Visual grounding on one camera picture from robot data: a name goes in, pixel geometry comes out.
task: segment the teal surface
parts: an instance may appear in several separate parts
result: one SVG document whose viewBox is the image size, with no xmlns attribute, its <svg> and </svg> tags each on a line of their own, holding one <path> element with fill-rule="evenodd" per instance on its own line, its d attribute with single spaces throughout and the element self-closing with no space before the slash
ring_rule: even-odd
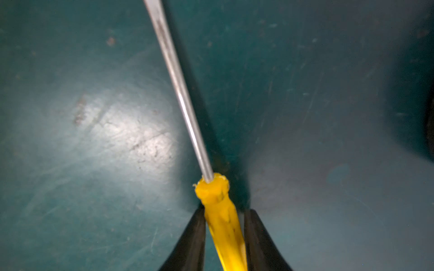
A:
<svg viewBox="0 0 434 271">
<path fill-rule="evenodd" d="M 165 4 L 213 167 L 295 271 L 434 268 L 429 0 Z M 0 270 L 157 270 L 200 176 L 141 1 L 0 2 Z"/>
</svg>

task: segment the scratch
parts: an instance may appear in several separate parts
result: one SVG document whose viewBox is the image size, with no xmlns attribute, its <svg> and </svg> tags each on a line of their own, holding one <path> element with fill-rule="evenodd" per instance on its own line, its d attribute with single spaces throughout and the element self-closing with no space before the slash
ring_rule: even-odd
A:
<svg viewBox="0 0 434 271">
<path fill-rule="evenodd" d="M 157 232 L 158 232 L 158 227 L 155 228 L 154 238 L 152 239 L 152 242 L 151 242 L 151 253 L 152 254 L 154 254 L 154 250 L 152 248 L 154 247 L 154 241 L 155 241 L 155 237 L 157 236 Z"/>
<path fill-rule="evenodd" d="M 316 94 L 318 93 L 319 86 L 321 85 L 321 81 L 322 81 L 322 77 L 323 76 L 324 76 L 324 72 L 321 72 L 321 74 L 319 75 L 318 85 L 316 86 L 315 92 L 312 95 L 312 99 L 310 100 L 310 104 L 309 104 L 309 107 L 307 108 L 306 115 L 304 116 L 302 125 L 305 123 L 307 117 L 309 116 L 310 110 L 312 109 L 313 101 L 314 101 L 314 99 L 316 97 Z"/>
<path fill-rule="evenodd" d="M 140 257 L 145 254 L 145 252 L 148 250 L 149 245 L 142 247 L 140 250 L 135 252 L 128 260 L 123 262 L 121 265 L 116 268 L 117 271 L 125 271 L 130 267 L 133 263 L 135 263 Z"/>
<path fill-rule="evenodd" d="M 127 59 L 120 67 L 119 70 L 114 70 L 113 73 L 117 76 L 121 75 L 122 72 L 129 69 L 130 67 L 134 65 L 138 65 L 139 63 L 142 63 L 143 59 L 145 59 L 147 56 L 151 55 L 157 48 L 159 48 L 157 42 L 153 42 L 152 44 L 146 46 L 146 49 L 143 51 L 140 51 L 133 56 L 131 56 L 129 59 Z"/>
<path fill-rule="evenodd" d="M 102 246 L 102 247 L 97 247 L 97 248 L 92 248 L 92 249 L 85 249 L 85 250 L 80 251 L 80 253 L 86 253 L 86 252 L 91 252 L 91 251 L 96 251 L 96 250 L 101 250 L 101 249 L 107 249 L 107 250 L 109 250 L 112 247 L 124 245 L 126 243 L 128 243 L 128 241 L 121 242 L 121 243 L 114 244 L 114 245 L 105 245 L 105 246 Z"/>
<path fill-rule="evenodd" d="M 112 105 L 113 105 L 113 101 L 109 101 L 109 102 L 107 102 L 106 104 L 103 105 L 103 107 L 99 111 L 98 115 L 95 118 L 93 118 L 92 122 L 87 127 L 86 134 L 90 133 L 90 131 L 92 131 L 92 129 L 95 127 L 95 125 L 97 125 L 98 123 L 100 123 L 100 121 L 105 116 L 105 114 L 108 113 L 108 111 L 110 110 L 110 108 L 112 107 Z"/>
<path fill-rule="evenodd" d="M 67 178 L 62 178 L 59 179 L 55 182 L 50 182 L 48 181 L 44 186 L 42 186 L 37 192 L 36 194 L 33 196 L 33 198 L 30 200 L 30 202 L 27 204 L 27 206 L 24 208 L 23 210 L 23 216 L 28 216 L 33 209 L 35 209 L 35 207 L 40 204 L 41 201 L 43 201 L 43 199 L 45 198 L 45 194 L 47 194 L 48 192 L 56 189 L 59 186 L 65 185 L 67 183 L 69 183 L 72 179 L 67 177 Z"/>
<path fill-rule="evenodd" d="M 271 79 L 271 81 L 270 81 L 270 85 L 268 86 L 268 95 L 271 94 L 271 90 L 272 90 L 272 88 L 273 88 L 273 80 Z"/>
<path fill-rule="evenodd" d="M 173 142 L 170 143 L 170 144 L 168 144 L 168 145 L 166 145 L 166 147 L 163 149 L 163 150 L 165 150 L 165 152 L 162 152 L 162 155 L 161 155 L 161 156 L 163 156 L 163 157 L 170 156 L 170 155 L 168 155 L 168 154 L 169 154 L 169 151 L 172 149 L 173 145 L 174 145 Z"/>
<path fill-rule="evenodd" d="M 29 157 L 28 156 L 24 156 L 22 155 L 20 152 L 18 151 L 14 151 L 13 155 L 17 158 L 19 158 L 19 160 L 21 162 L 23 162 L 26 166 L 28 166 L 29 168 L 31 168 L 32 170 L 37 170 L 37 168 L 31 163 L 29 162 Z"/>
<path fill-rule="evenodd" d="M 291 74 L 291 79 L 289 80 L 289 86 L 290 87 L 293 84 L 294 74 L 296 72 L 296 64 L 298 62 L 298 58 L 299 58 L 299 55 L 300 55 L 300 43 L 301 43 L 301 41 L 303 39 L 303 35 L 304 35 L 304 24 L 305 24 L 305 21 L 306 21 L 306 16 L 303 17 L 302 25 L 301 25 L 301 28 L 300 28 L 300 36 L 299 36 L 299 40 L 297 42 L 297 51 L 296 51 L 296 56 L 294 58 L 293 72 Z"/>
<path fill-rule="evenodd" d="M 371 209 L 371 207 L 369 207 L 368 204 L 364 203 L 361 199 L 356 198 L 356 197 L 353 196 L 353 195 L 350 195 L 350 194 L 349 194 L 345 189 L 344 189 L 344 191 L 345 191 L 345 194 L 346 194 L 347 196 L 349 196 L 350 198 L 353 198 L 355 201 L 359 202 L 359 203 L 362 204 L 366 209 L 368 209 L 368 210 L 369 210 L 369 211 L 374 215 L 375 219 L 376 219 L 376 220 L 381 224 L 381 226 L 383 226 L 383 228 L 386 228 L 386 226 L 385 226 L 384 223 L 381 221 L 381 219 L 379 218 L 379 216 L 374 212 L 374 210 Z"/>
<path fill-rule="evenodd" d="M 238 91 L 238 96 L 237 96 L 237 102 L 235 104 L 235 112 L 234 115 L 237 114 L 238 112 L 238 105 L 240 104 L 240 99 L 241 99 L 241 92 L 243 92 L 243 83 L 244 83 L 244 77 L 246 76 L 246 70 L 247 70 L 247 61 L 244 64 L 244 71 L 243 71 L 243 76 L 241 77 L 241 82 L 240 82 L 240 89 Z"/>
<path fill-rule="evenodd" d="M 153 140 L 153 139 L 155 139 L 155 138 L 157 138 L 157 137 L 159 137 L 159 136 L 161 136 L 161 135 L 165 135 L 167 133 L 167 131 L 166 130 L 163 130 L 163 131 L 157 131 L 157 134 L 156 135 L 153 135 L 153 136 L 151 136 L 150 138 L 146 138 L 146 139 L 144 139 L 144 140 L 141 140 L 141 141 L 139 141 L 136 145 L 134 145 L 129 151 L 132 151 L 132 150 L 135 150 L 135 149 L 137 149 L 137 148 L 139 148 L 142 144 L 144 144 L 144 143 L 146 143 L 146 142 L 148 142 L 148 141 L 150 141 L 150 140 Z"/>
<path fill-rule="evenodd" d="M 92 158 L 100 157 L 100 156 L 106 154 L 113 147 L 114 146 L 106 147 L 104 150 L 98 152 L 95 155 L 82 156 L 82 157 L 80 157 L 77 160 L 74 160 L 74 161 L 71 161 L 71 162 L 67 162 L 67 163 L 62 163 L 62 164 L 59 164 L 57 166 L 51 167 L 51 168 L 46 169 L 46 170 L 35 170 L 34 172 L 32 172 L 30 174 L 30 177 L 43 177 L 45 175 L 49 175 L 49 174 L 52 174 L 52 173 L 57 173 L 57 172 L 65 169 L 67 167 L 76 165 L 76 164 L 81 163 L 81 162 L 83 162 L 83 161 L 85 161 L 87 159 L 92 159 Z"/>
<path fill-rule="evenodd" d="M 377 63 L 374 65 L 372 69 L 369 70 L 369 72 L 365 75 L 363 79 L 368 79 L 369 77 L 373 76 L 375 71 L 377 70 Z"/>
<path fill-rule="evenodd" d="M 50 210 L 49 210 L 48 212 L 46 212 L 43 216 L 41 216 L 41 218 L 44 218 L 44 217 L 46 217 L 47 215 L 49 215 L 49 214 L 55 212 L 55 211 L 56 211 L 57 209 L 59 209 L 60 207 L 62 207 L 62 206 L 59 205 L 59 206 L 56 206 L 56 207 L 50 209 Z"/>
<path fill-rule="evenodd" d="M 226 131 L 225 131 L 225 135 L 227 135 L 228 130 L 229 130 L 229 106 L 227 103 L 227 91 L 226 91 L 226 87 L 223 89 L 223 93 L 224 93 L 224 103 L 226 104 Z"/>
</svg>

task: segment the yellow plastic handle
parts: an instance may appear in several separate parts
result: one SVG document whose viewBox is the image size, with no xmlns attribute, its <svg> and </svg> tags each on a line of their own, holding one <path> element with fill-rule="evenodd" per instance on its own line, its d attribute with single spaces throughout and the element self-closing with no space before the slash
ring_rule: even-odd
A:
<svg viewBox="0 0 434 271">
<path fill-rule="evenodd" d="M 202 178 L 195 186 L 224 271 L 247 271 L 246 246 L 237 209 L 229 199 L 229 181 L 214 173 L 211 183 Z"/>
</svg>

